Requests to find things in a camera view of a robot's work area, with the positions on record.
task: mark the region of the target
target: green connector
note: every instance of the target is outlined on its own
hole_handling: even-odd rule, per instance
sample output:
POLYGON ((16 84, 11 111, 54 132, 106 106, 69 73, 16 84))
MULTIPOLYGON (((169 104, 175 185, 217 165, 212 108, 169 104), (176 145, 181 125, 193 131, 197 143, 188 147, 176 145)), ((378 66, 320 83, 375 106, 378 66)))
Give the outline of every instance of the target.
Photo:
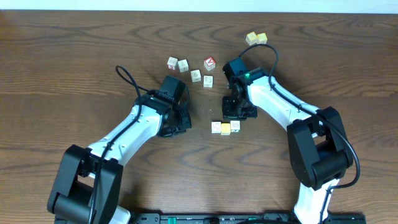
POLYGON ((167 224, 177 224, 177 218, 170 217, 167 220, 167 224))

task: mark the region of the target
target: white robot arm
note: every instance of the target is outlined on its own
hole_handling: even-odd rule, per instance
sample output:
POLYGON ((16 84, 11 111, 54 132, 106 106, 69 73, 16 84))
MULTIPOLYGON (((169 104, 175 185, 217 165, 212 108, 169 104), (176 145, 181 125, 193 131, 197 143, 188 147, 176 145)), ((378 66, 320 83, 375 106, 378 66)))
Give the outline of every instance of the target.
POLYGON ((352 166, 353 157, 336 133, 313 115, 318 114, 327 123, 333 123, 345 136, 338 112, 333 108, 320 110, 298 99, 263 68, 249 71, 240 56, 228 62, 223 71, 232 89, 232 96, 223 98, 224 119, 255 118, 257 107, 271 115, 287 131, 290 163, 301 181, 295 216, 305 224, 325 220, 330 189, 352 166), (318 135, 326 135, 326 141, 315 145, 312 138, 318 135))
POLYGON ((160 90, 139 99, 141 104, 136 100, 127 118, 104 138, 87 148, 67 149, 47 203, 56 222, 58 217, 66 223, 129 222, 130 212, 118 206, 123 167, 149 138, 172 137, 191 128, 189 92, 176 78, 167 76, 160 90), (187 100, 182 103, 185 90, 187 100), (94 187, 78 181, 88 176, 95 178, 94 187))
MULTIPOLYGON (((280 92, 291 100, 295 101, 296 104, 302 105, 307 110, 316 113, 319 108, 316 106, 309 105, 304 101, 298 99, 296 96, 281 87, 272 77, 272 84, 275 85, 280 92)), ((305 120, 311 115, 298 110, 295 106, 281 98, 275 91, 272 91, 268 77, 258 78, 248 86, 248 96, 250 102, 254 106, 258 106, 272 116, 285 130, 287 126, 292 124, 296 120, 305 120)), ((319 222, 319 214, 322 209, 323 201, 326 196, 326 190, 331 185, 337 185, 339 179, 333 179, 322 185, 318 190, 313 190, 311 187, 306 187, 300 184, 300 193, 298 195, 298 201, 294 207, 294 213, 301 223, 317 224, 319 222)), ((323 219, 328 216, 327 210, 323 212, 323 219)))

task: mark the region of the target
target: white block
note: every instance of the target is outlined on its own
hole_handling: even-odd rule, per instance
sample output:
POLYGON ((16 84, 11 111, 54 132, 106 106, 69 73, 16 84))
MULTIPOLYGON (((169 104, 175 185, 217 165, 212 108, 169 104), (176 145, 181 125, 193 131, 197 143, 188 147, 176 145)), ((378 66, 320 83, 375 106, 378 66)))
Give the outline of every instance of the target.
POLYGON ((180 72, 186 72, 186 71, 188 71, 188 62, 187 62, 187 59, 178 61, 178 68, 180 69, 180 72))
POLYGON ((256 33, 255 32, 251 32, 250 34, 248 34, 246 36, 246 42, 249 45, 253 45, 253 44, 257 43, 257 35, 256 35, 256 33))
POLYGON ((221 122, 211 122, 211 133, 221 133, 221 122))
POLYGON ((216 67, 216 61, 213 57, 208 57, 205 60, 205 68, 210 71, 211 69, 216 67))
POLYGON ((203 77, 203 79, 204 79, 203 87, 208 87, 208 88, 213 87, 213 77, 212 76, 205 75, 203 77))
POLYGON ((191 78, 192 78, 192 82, 200 82, 200 80, 201 80, 200 71, 199 70, 191 71, 191 78))
POLYGON ((175 70, 177 68, 177 62, 177 58, 169 57, 169 61, 167 61, 167 68, 175 70))
POLYGON ((231 132, 239 132, 241 130, 240 121, 231 121, 231 132))

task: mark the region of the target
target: wooden block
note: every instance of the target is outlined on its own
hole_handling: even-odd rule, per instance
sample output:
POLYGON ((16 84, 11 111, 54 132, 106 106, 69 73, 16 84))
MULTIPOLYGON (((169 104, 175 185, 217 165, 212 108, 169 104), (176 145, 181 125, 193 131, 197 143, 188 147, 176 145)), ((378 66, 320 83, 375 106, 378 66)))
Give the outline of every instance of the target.
POLYGON ((250 34, 248 34, 246 36, 246 42, 249 45, 253 45, 253 44, 257 43, 257 35, 256 35, 256 33, 255 32, 251 32, 250 34))
POLYGON ((201 80, 200 71, 199 70, 191 71, 191 78, 192 78, 192 82, 200 82, 200 80, 201 80))
POLYGON ((177 58, 169 57, 169 61, 167 62, 167 67, 171 70, 175 70, 177 68, 177 58))
POLYGON ((231 125, 228 123, 221 124, 221 135, 230 135, 231 134, 231 125))
POLYGON ((266 44, 267 40, 268 40, 268 38, 267 38, 266 33, 257 35, 257 44, 266 44))
POLYGON ((178 68, 180 69, 180 72, 186 72, 186 71, 188 71, 188 62, 187 62, 187 59, 178 61, 178 68))
POLYGON ((203 77, 203 79, 204 79, 203 87, 208 87, 208 88, 213 87, 213 77, 212 76, 205 75, 203 77))
POLYGON ((211 133, 221 133, 221 122, 211 122, 211 133))
POLYGON ((241 130, 240 121, 231 121, 231 132, 239 132, 241 130))
POLYGON ((210 71, 211 69, 216 67, 216 61, 213 57, 208 57, 205 59, 205 68, 210 71))

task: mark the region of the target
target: cable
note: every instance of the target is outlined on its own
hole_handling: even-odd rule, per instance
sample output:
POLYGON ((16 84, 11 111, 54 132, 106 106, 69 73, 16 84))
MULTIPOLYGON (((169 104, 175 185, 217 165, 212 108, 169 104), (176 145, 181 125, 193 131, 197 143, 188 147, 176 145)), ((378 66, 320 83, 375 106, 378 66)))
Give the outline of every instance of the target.
POLYGON ((275 64, 272 66, 271 71, 269 72, 269 76, 268 76, 268 83, 269 83, 269 86, 271 87, 271 89, 274 90, 274 91, 275 91, 281 98, 283 98, 285 101, 287 101, 287 102, 290 103, 291 105, 297 107, 297 109, 299 109, 299 110, 301 110, 301 111, 303 111, 303 112, 305 112, 305 113, 307 113, 307 114, 309 114, 309 115, 315 117, 317 120, 321 121, 321 122, 323 123, 323 125, 325 125, 325 126, 328 127, 329 129, 331 129, 332 131, 334 131, 334 132, 339 136, 339 138, 341 138, 341 140, 344 141, 344 143, 347 145, 348 149, 349 149, 349 150, 351 151, 351 153, 353 154, 353 158, 354 158, 354 161, 355 161, 355 167, 356 167, 355 178, 354 178, 350 183, 348 183, 348 184, 342 184, 342 185, 336 185, 336 186, 329 186, 329 187, 328 187, 328 189, 326 190, 326 196, 325 196, 325 199, 324 199, 324 201, 323 201, 322 209, 321 209, 321 212, 320 212, 320 223, 322 223, 323 212, 324 212, 325 209, 326 209, 326 203, 327 203, 327 201, 328 201, 328 199, 329 199, 329 195, 331 194, 331 190, 333 190, 333 189, 343 189, 343 188, 351 187, 352 185, 354 185, 355 183, 357 183, 357 181, 359 180, 359 176, 361 175, 361 166, 360 166, 360 164, 359 164, 358 156, 356 155, 356 152, 355 152, 353 146, 349 143, 349 141, 347 140, 347 138, 344 137, 344 136, 342 135, 342 133, 338 130, 338 128, 336 128, 336 126, 335 126, 334 124, 332 124, 332 123, 330 123, 329 121, 323 119, 321 116, 319 116, 319 115, 317 115, 317 114, 315 114, 315 113, 313 113, 313 112, 311 112, 311 111, 309 111, 309 110, 303 108, 302 105, 296 104, 294 101, 292 101, 291 99, 289 99, 288 97, 286 97, 284 94, 282 94, 282 93, 275 87, 275 84, 272 84, 271 78, 272 78, 272 75, 273 75, 273 73, 274 73, 274 70, 276 69, 276 66, 277 66, 277 64, 278 64, 278 61, 279 61, 279 54, 278 54, 278 51, 276 51, 276 49, 275 49, 273 46, 268 45, 268 44, 256 44, 256 45, 250 46, 250 47, 248 47, 246 50, 244 50, 241 54, 239 54, 239 58, 242 57, 242 55, 243 55, 244 53, 246 53, 248 50, 250 50, 250 49, 252 49, 252 48, 254 48, 254 47, 258 47, 258 46, 268 47, 268 48, 272 49, 272 50, 274 51, 274 53, 275 53, 275 57, 276 57, 275 64))
POLYGON ((143 88, 143 87, 137 85, 137 83, 134 81, 134 79, 132 78, 132 76, 130 75, 130 73, 129 73, 125 68, 123 68, 122 66, 119 66, 119 65, 116 66, 116 73, 117 73, 124 81, 126 81, 128 84, 130 84, 130 85, 132 85, 132 86, 134 86, 134 87, 138 87, 140 90, 148 91, 147 89, 145 89, 145 88, 143 88), (121 68, 121 69, 127 74, 127 76, 130 78, 130 80, 132 80, 132 81, 130 82, 127 78, 125 78, 122 74, 120 74, 118 68, 121 68))
POLYGON ((146 90, 144 88, 139 87, 137 85, 137 83, 134 81, 133 77, 130 75, 130 73, 125 68, 123 68, 122 66, 117 65, 115 69, 116 69, 116 73, 118 73, 118 75, 124 81, 130 83, 132 86, 134 86, 136 88, 137 95, 138 95, 138 112, 137 112, 137 116, 125 128, 123 128, 119 133, 117 133, 117 135, 115 135, 115 137, 113 137, 112 140, 110 140, 106 144, 106 147, 105 147, 104 151, 102 152, 102 155, 101 155, 101 157, 100 157, 100 159, 98 161, 98 167, 97 167, 97 170, 96 170, 96 173, 95 173, 94 186, 93 186, 93 199, 91 200, 91 208, 90 208, 90 215, 88 216, 88 224, 92 224, 93 221, 94 221, 95 202, 96 202, 96 198, 97 198, 98 182, 100 181, 101 169, 102 169, 102 165, 103 165, 106 153, 111 149, 112 145, 118 139, 118 137, 120 137, 127 129, 129 129, 138 120, 138 118, 140 117, 141 108, 142 108, 142 99, 141 99, 141 94, 139 92, 139 89, 144 90, 144 91, 148 91, 148 90, 146 90), (123 70, 124 73, 126 73, 126 75, 131 79, 131 82, 120 74, 119 68, 121 70, 123 70))

